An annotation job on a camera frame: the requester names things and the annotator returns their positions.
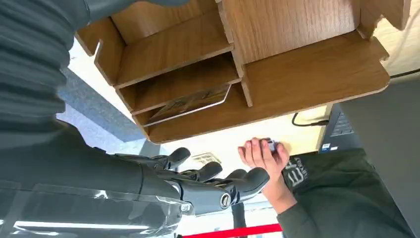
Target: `wooden organizer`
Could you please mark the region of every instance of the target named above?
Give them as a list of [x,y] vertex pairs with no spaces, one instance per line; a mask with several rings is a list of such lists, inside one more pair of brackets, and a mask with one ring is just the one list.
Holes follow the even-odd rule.
[[[409,0],[138,2],[77,38],[147,138],[163,143],[385,89],[388,54],[371,35],[382,16],[403,29],[409,10]],[[225,103],[143,127],[172,100],[224,84]]]

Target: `red line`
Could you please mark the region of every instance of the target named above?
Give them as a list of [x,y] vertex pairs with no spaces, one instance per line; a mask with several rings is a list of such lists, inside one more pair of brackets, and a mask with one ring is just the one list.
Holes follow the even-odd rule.
[[249,235],[257,235],[257,234],[265,234],[265,233],[272,233],[272,232],[281,232],[283,229],[280,227],[279,224],[272,224],[272,225],[265,225],[265,226],[258,226],[258,227],[245,227],[245,228],[237,228],[233,230],[227,231],[217,231],[217,232],[209,232],[191,236],[183,236],[183,238],[231,238],[231,237],[241,237],[241,236],[249,236]]

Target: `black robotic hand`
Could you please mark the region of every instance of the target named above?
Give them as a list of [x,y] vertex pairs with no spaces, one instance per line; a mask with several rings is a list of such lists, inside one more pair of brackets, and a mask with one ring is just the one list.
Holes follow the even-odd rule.
[[262,168],[254,168],[248,173],[235,170],[226,179],[214,178],[222,167],[210,162],[199,170],[174,172],[190,156],[186,148],[179,148],[169,156],[117,155],[120,159],[146,165],[155,175],[170,184],[179,194],[179,199],[191,203],[197,215],[224,210],[256,196],[269,180]]

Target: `laptop keyboard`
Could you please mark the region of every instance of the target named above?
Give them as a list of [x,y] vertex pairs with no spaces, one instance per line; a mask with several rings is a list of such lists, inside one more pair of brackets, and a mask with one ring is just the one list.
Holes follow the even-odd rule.
[[343,113],[338,116],[337,123],[334,126],[331,136],[345,135],[354,133],[349,121]]

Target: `green sweatshirt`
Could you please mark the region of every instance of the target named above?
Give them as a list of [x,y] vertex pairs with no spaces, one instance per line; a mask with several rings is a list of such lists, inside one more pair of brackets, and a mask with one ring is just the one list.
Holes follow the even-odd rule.
[[287,238],[414,237],[363,150],[292,157],[283,176],[298,203],[278,215]]

